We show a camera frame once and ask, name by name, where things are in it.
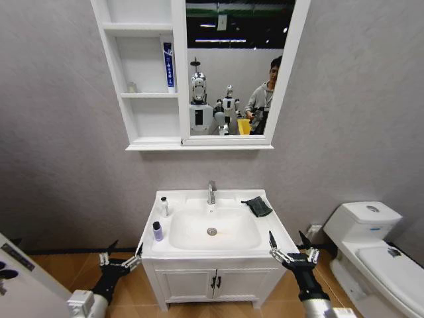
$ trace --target wooden floor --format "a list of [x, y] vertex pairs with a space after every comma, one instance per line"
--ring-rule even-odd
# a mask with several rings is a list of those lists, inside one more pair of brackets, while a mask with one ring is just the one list
[[[89, 290], [100, 278], [98, 254], [33, 255], [32, 259], [42, 266], [71, 292]], [[114, 253], [113, 258], [129, 258], [131, 253]], [[354, 308], [329, 268], [330, 255], [321, 252], [314, 269], [317, 281], [330, 296], [333, 307]], [[112, 304], [110, 318], [304, 318], [304, 311], [297, 295], [299, 288], [291, 272], [280, 280], [261, 310], [253, 309], [250, 302], [234, 303], [185, 303], [170, 306], [162, 312], [156, 304], [153, 291], [143, 266], [119, 280]]]

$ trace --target bathroom sink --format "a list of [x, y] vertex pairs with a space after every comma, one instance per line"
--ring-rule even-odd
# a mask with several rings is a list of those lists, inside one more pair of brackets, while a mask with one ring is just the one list
[[[138, 247], [143, 259], [217, 257], [271, 257], [269, 231], [285, 252], [297, 248], [273, 211], [256, 217], [241, 201], [260, 196], [272, 208], [263, 189], [217, 190], [208, 204], [207, 190], [157, 191], [152, 212]], [[161, 197], [167, 197], [169, 215], [163, 214]], [[153, 222], [159, 221], [163, 239], [156, 241]]]
[[246, 209], [185, 208], [172, 219], [170, 244], [185, 250], [248, 249], [260, 244], [260, 235]]

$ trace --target toilet lid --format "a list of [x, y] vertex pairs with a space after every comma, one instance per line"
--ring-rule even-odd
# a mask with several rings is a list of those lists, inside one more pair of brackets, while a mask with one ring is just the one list
[[357, 255], [402, 303], [424, 316], [424, 269], [394, 247], [363, 248]]

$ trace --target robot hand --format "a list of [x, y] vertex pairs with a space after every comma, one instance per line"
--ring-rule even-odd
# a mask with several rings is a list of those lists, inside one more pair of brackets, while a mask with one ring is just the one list
[[340, 317], [340, 312], [348, 313], [343, 317], [355, 318], [351, 309], [332, 308], [330, 297], [323, 291], [312, 272], [317, 265], [319, 251], [300, 232], [306, 253], [284, 253], [278, 249], [274, 236], [270, 234], [270, 254], [285, 268], [292, 271], [299, 286], [299, 299], [303, 303], [307, 318]]
[[76, 290], [68, 300], [71, 318], [104, 318], [107, 306], [112, 302], [113, 292], [119, 278], [128, 275], [141, 263], [143, 245], [128, 260], [109, 258], [118, 241], [100, 253], [101, 277], [91, 291]]

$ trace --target sink drain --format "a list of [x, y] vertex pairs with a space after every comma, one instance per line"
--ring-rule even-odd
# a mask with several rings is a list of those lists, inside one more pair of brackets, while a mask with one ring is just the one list
[[207, 234], [209, 234], [213, 237], [214, 235], [217, 234], [216, 228], [215, 227], [209, 227], [208, 230], [207, 230]]

